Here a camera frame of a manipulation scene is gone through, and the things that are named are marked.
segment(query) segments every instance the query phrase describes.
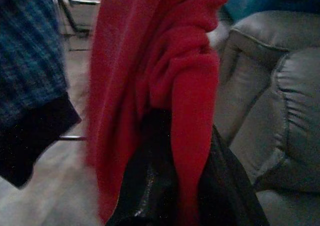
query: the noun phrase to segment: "red cloth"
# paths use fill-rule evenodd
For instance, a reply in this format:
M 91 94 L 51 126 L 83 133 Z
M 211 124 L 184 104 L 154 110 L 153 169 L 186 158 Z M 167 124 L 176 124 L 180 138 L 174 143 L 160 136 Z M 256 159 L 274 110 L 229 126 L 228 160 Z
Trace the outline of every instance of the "red cloth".
M 226 0 L 101 0 L 92 45 L 87 159 L 107 221 L 150 108 L 172 110 L 179 179 L 177 224 L 198 225 L 197 186 L 206 163 L 218 57 L 206 32 Z

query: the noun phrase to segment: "black bag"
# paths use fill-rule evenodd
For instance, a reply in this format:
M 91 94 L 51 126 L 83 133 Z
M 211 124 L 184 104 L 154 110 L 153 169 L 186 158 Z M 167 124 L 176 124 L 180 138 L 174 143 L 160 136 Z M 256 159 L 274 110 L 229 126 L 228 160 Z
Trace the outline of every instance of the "black bag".
M 170 142 L 171 113 L 153 110 L 149 135 L 128 162 L 116 209 L 106 226 L 173 226 L 178 178 Z M 214 128 L 198 186 L 202 226 L 269 226 L 244 168 Z

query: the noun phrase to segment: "blue plaid shirt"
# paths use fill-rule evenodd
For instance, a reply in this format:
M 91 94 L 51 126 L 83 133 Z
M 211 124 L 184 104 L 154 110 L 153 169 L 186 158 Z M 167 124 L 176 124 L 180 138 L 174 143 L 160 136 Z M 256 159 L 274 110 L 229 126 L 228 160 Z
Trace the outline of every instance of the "blue plaid shirt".
M 53 0 L 0 0 L 0 132 L 66 88 Z

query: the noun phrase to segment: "gray leather recliner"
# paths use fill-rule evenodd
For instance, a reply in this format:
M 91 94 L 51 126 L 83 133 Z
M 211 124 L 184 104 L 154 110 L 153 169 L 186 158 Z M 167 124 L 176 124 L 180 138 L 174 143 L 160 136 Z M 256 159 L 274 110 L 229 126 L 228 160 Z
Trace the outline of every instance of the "gray leather recliner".
M 320 225 L 319 29 L 317 14 L 255 13 L 221 55 L 215 125 L 271 226 Z

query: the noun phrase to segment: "red towel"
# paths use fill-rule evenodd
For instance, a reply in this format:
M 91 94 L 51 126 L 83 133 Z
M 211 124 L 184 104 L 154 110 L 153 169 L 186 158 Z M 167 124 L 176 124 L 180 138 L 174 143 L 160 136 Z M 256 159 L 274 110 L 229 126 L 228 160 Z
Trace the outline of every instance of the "red towel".
M 181 226 L 198 225 L 197 186 L 210 150 L 218 57 L 206 32 L 226 0 L 101 0 L 94 34 L 87 159 L 107 221 L 151 108 L 172 111 Z

